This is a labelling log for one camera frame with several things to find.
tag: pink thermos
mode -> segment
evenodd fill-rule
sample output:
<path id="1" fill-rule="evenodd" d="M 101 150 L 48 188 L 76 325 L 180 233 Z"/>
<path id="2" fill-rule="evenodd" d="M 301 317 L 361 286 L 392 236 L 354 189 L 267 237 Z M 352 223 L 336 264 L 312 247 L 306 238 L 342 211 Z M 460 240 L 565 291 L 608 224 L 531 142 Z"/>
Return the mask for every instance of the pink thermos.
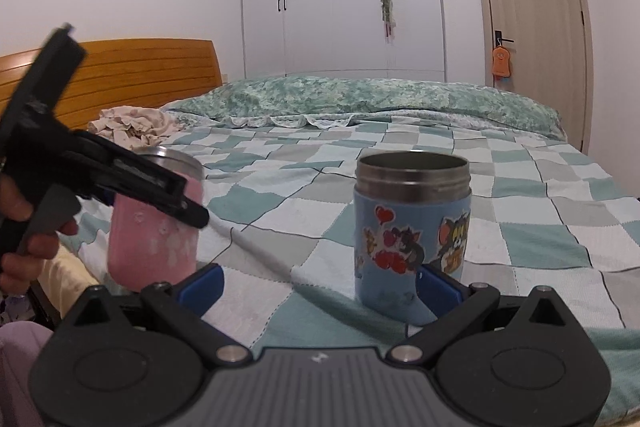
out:
<path id="1" fill-rule="evenodd" d="M 165 147 L 136 153 L 187 179 L 185 195 L 202 204 L 202 165 L 188 154 Z M 196 270 L 198 229 L 154 207 L 116 195 L 111 217 L 107 268 L 111 278 L 134 292 L 154 282 L 175 284 Z"/>

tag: human hand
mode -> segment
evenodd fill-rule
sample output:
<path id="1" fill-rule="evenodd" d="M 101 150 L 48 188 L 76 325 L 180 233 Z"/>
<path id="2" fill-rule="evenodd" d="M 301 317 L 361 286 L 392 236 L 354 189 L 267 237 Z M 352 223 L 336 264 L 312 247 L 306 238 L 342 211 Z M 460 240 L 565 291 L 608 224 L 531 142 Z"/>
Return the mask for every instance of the human hand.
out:
<path id="1" fill-rule="evenodd" d="M 33 205 L 20 194 L 15 182 L 6 174 L 0 174 L 0 214 L 14 221 L 26 221 L 33 214 Z M 60 227 L 65 235 L 78 233 L 78 224 L 71 220 Z M 53 233 L 35 234 L 27 242 L 25 255 L 5 253 L 0 258 L 0 291 L 9 295 L 24 295 L 30 283 L 42 273 L 45 259 L 53 259 L 60 243 Z"/>

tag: green floral pillowcase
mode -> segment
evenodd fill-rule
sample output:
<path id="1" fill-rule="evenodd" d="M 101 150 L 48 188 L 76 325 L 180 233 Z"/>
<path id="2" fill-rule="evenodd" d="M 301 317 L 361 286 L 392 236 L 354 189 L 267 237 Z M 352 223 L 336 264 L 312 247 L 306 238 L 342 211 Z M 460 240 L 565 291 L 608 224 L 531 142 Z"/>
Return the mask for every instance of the green floral pillowcase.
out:
<path id="1" fill-rule="evenodd" d="M 367 78 L 281 76 L 238 80 L 171 106 L 220 120 L 318 114 L 371 114 L 432 110 L 474 116 L 503 126 L 565 140 L 558 112 L 513 92 L 476 86 Z"/>

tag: tom and jerry sticker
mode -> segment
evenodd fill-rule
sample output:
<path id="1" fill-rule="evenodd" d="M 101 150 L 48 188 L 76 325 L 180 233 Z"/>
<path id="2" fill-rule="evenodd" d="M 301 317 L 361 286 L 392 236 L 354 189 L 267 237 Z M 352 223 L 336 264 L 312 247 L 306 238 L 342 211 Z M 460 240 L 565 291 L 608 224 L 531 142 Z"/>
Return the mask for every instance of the tom and jerry sticker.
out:
<path id="1" fill-rule="evenodd" d="M 366 255 L 379 268 L 404 275 L 415 273 L 427 261 L 436 269 L 451 274 L 462 265 L 469 228 L 468 212 L 457 218 L 444 217 L 438 229 L 435 256 L 428 260 L 425 260 L 425 249 L 420 244 L 421 230 L 396 223 L 396 213 L 391 208 L 376 206 L 375 216 L 378 227 L 365 227 L 362 233 Z M 355 266 L 357 278 L 362 277 L 364 262 L 363 254 L 359 255 Z"/>

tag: door handle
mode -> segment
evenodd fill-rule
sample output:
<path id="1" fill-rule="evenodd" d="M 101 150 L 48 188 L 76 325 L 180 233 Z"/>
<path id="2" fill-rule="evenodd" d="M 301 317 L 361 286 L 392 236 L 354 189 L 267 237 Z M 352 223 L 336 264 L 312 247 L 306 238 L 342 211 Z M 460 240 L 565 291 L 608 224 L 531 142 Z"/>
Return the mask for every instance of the door handle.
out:
<path id="1" fill-rule="evenodd" d="M 503 39 L 502 32 L 500 30 L 496 30 L 494 32 L 495 36 L 495 47 L 501 46 L 503 42 L 513 42 L 511 39 Z"/>

